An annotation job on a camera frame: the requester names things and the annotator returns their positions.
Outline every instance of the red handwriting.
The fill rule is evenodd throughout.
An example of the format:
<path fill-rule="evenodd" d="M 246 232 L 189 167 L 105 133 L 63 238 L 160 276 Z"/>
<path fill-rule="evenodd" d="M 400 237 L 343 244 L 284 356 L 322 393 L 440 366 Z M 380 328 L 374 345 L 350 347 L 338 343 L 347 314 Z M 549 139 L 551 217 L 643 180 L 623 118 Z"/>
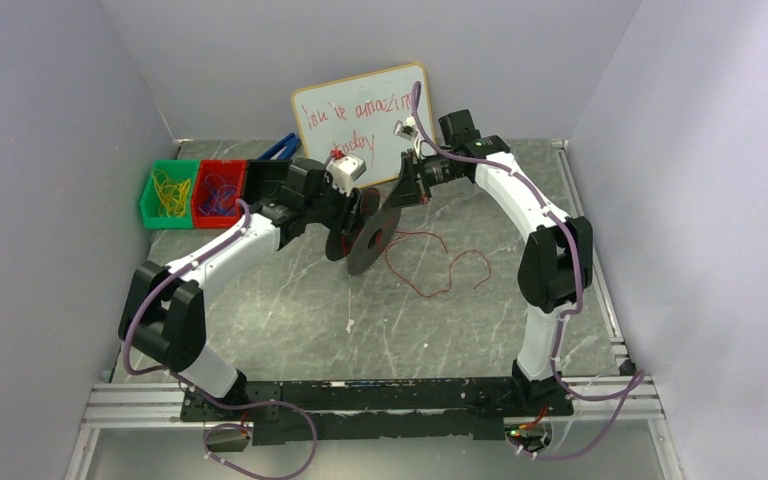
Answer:
<path fill-rule="evenodd" d="M 377 113 L 389 113 L 389 112 L 398 112 L 402 110 L 410 110 L 412 100 L 413 100 L 413 95 L 411 93 L 406 93 L 402 96 L 397 96 L 395 93 L 393 93 L 389 97 L 370 100 L 368 102 L 355 105 L 355 117 L 368 118 L 368 117 L 372 117 Z M 331 117 L 329 117 L 325 111 L 320 110 L 318 108 L 308 109 L 307 105 L 302 105 L 301 107 L 302 107 L 302 110 L 304 110 L 305 121 L 307 122 L 308 129 L 310 130 L 315 129 L 316 127 L 331 120 L 332 118 L 337 120 L 342 120 L 344 122 L 348 121 L 348 119 L 346 118 L 346 109 L 342 105 L 339 105 L 333 102 L 328 102 L 328 107 L 331 107 L 331 109 L 334 111 L 334 114 Z M 370 151 L 374 150 L 372 147 L 372 144 L 375 143 L 374 136 L 372 137 L 372 140 L 368 140 L 366 136 L 357 137 L 355 132 L 355 137 L 353 137 L 353 140 L 355 141 L 355 143 L 361 142 L 363 145 L 367 145 L 367 144 L 369 145 L 369 146 L 356 147 L 355 149 L 369 148 Z M 346 152 L 351 150 L 353 149 L 351 148 L 344 149 L 344 151 Z"/>
<path fill-rule="evenodd" d="M 375 160 L 375 135 L 358 135 L 357 130 L 353 130 L 351 140 L 345 143 L 334 142 L 334 148 L 339 148 L 343 153 L 369 150 L 371 155 L 367 167 L 372 168 L 372 162 Z"/>
<path fill-rule="evenodd" d="M 307 117 L 307 126 L 311 130 L 328 121 L 328 115 L 318 108 L 313 113 L 310 113 L 308 112 L 307 107 L 302 105 L 302 110 L 304 110 L 305 117 Z"/>
<path fill-rule="evenodd" d="M 394 112 L 399 110 L 409 110 L 411 106 L 410 93 L 397 97 L 392 94 L 379 100 L 370 100 L 366 103 L 355 106 L 355 115 L 357 118 L 371 117 L 378 112 Z"/>
<path fill-rule="evenodd" d="M 334 105 L 333 103 L 328 103 L 328 105 L 330 105 L 331 108 L 334 109 L 334 113 L 337 114 L 337 118 L 339 118 L 340 120 L 343 120 L 344 122 L 347 121 L 346 120 L 346 109 L 343 108 L 342 105 Z"/>

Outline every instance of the gray marble surface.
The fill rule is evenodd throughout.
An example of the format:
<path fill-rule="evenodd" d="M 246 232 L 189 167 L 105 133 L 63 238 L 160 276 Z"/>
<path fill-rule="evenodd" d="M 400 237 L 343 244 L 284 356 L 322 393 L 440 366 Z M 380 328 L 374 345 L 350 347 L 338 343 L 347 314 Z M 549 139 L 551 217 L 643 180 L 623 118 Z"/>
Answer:
<path fill-rule="evenodd" d="M 250 158 L 273 141 L 195 141 L 178 158 Z M 558 206 L 571 199 L 546 141 L 509 142 L 523 170 Z M 390 253 L 393 267 L 423 291 L 447 284 L 451 291 L 419 296 L 391 272 L 383 258 L 351 277 L 345 261 L 324 256 L 327 230 L 310 226 L 280 252 L 263 259 L 209 305 L 208 343 L 252 380 L 437 378 L 509 375 L 522 346 L 526 302 L 516 273 L 524 242 L 493 199 L 466 179 L 435 187 L 432 201 L 402 212 L 399 229 L 431 231 L 410 236 Z M 179 258 L 219 230 L 155 232 L 149 259 Z M 616 374 L 608 331 L 593 289 L 584 311 L 570 322 L 561 364 L 565 375 Z M 151 364 L 138 352 L 139 367 Z M 162 372 L 129 378 L 117 365 L 114 382 L 158 382 Z"/>

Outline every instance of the rubber band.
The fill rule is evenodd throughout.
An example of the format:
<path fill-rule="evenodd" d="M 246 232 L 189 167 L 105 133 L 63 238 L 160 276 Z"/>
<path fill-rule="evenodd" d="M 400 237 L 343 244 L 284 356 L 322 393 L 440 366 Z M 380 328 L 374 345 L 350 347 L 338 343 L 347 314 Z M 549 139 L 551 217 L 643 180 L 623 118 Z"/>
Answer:
<path fill-rule="evenodd" d="M 204 177 L 204 188 L 209 192 L 199 205 L 199 212 L 206 217 L 233 217 L 239 212 L 236 204 L 239 189 L 233 183 L 216 173 Z"/>
<path fill-rule="evenodd" d="M 173 180 L 164 170 L 151 174 L 154 191 L 160 205 L 157 214 L 161 217 L 183 217 L 187 215 L 187 195 L 190 193 L 190 179 Z"/>

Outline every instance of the whiteboard frame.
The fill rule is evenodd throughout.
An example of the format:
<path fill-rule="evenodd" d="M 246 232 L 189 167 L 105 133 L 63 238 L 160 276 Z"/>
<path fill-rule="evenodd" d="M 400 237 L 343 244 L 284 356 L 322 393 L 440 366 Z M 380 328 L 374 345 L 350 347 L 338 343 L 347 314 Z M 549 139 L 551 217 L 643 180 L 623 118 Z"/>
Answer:
<path fill-rule="evenodd" d="M 293 115 L 296 117 L 296 128 L 299 131 L 299 137 L 301 137 L 301 139 L 302 139 L 302 148 L 304 148 L 305 157 L 310 158 L 310 153 L 307 151 L 307 142 L 305 142 L 304 129 L 302 128 L 301 119 L 299 118 L 299 112 L 296 110 L 296 107 L 295 107 L 295 105 L 296 105 L 296 95 L 298 95 L 299 93 L 306 92 L 308 90 L 313 90 L 313 89 L 320 88 L 320 87 L 327 87 L 329 85 L 335 85 L 335 84 L 338 84 L 338 83 L 350 82 L 352 80 L 357 80 L 357 79 L 363 78 L 363 77 L 371 77 L 373 75 L 378 75 L 380 73 L 387 73 L 387 72 L 392 72 L 394 70 L 401 70 L 403 68 L 411 68 L 411 67 L 419 67 L 420 70 L 422 70 L 422 91 L 423 91 L 423 93 L 425 93 L 425 102 L 426 102 L 426 105 L 428 107 L 428 117 L 431 119 L 431 125 L 430 126 L 429 125 L 423 125 L 423 127 L 425 127 L 426 130 L 428 130 L 429 128 L 431 129 L 431 138 L 436 141 L 437 129 L 436 129 L 435 125 L 434 125 L 434 111 L 431 109 L 431 93 L 430 93 L 429 88 L 428 88 L 428 73 L 425 70 L 425 65 L 423 65 L 421 62 L 411 62 L 411 63 L 406 63 L 404 65 L 397 65 L 395 67 L 385 68 L 383 70 L 376 70 L 374 72 L 369 72 L 369 73 L 363 73 L 363 74 L 360 74 L 360 75 L 355 75 L 353 77 L 341 78 L 339 80 L 333 80 L 333 81 L 330 81 L 330 82 L 320 83 L 320 84 L 317 84 L 317 85 L 311 85 L 309 87 L 303 87 L 303 88 L 300 88 L 300 89 L 296 90 L 295 92 L 293 92 L 293 95 L 290 97 L 290 105 L 293 107 Z M 410 143 L 409 142 L 405 142 L 405 150 L 407 150 L 409 148 L 410 148 Z M 370 187 L 370 186 L 373 186 L 373 185 L 380 185 L 382 183 L 391 182 L 391 181 L 393 181 L 393 180 L 395 180 L 397 178 L 399 178 L 398 175 L 393 176 L 393 177 L 389 177 L 389 178 L 385 178 L 385 179 L 380 180 L 378 182 L 373 182 L 373 183 L 368 183 L 368 184 L 365 184 L 365 185 L 361 185 L 358 188 Z"/>

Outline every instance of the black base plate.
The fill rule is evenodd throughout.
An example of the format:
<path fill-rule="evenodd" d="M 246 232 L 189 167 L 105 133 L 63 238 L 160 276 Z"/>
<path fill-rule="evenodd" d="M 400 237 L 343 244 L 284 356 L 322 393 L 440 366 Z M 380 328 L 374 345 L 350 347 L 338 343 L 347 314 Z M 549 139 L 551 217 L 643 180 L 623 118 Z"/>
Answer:
<path fill-rule="evenodd" d="M 278 385 L 278 382 L 249 382 L 246 385 L 246 393 L 249 396 L 249 401 L 252 403 L 281 399 L 281 387 Z M 252 408 L 248 410 L 248 412 L 249 414 L 246 417 L 246 421 L 268 423 L 276 422 L 278 420 L 277 406 Z M 233 418 L 233 420 L 238 420 L 242 414 L 243 412 L 241 411 L 239 415 L 236 415 Z M 182 422 L 232 421 L 226 416 L 217 414 L 204 398 L 189 390 L 184 394 L 184 404 L 181 407 L 180 418 Z"/>
<path fill-rule="evenodd" d="M 537 416 L 547 402 L 550 417 L 573 414 L 563 395 L 524 401 L 512 377 L 249 382 L 246 390 L 253 402 L 280 398 L 304 408 L 319 438 L 327 440 L 448 435 L 500 440 L 505 417 Z M 228 421 L 196 395 L 185 399 L 182 421 Z M 253 445 L 310 439 L 307 422 L 295 412 L 256 408 L 248 420 L 255 424 Z"/>

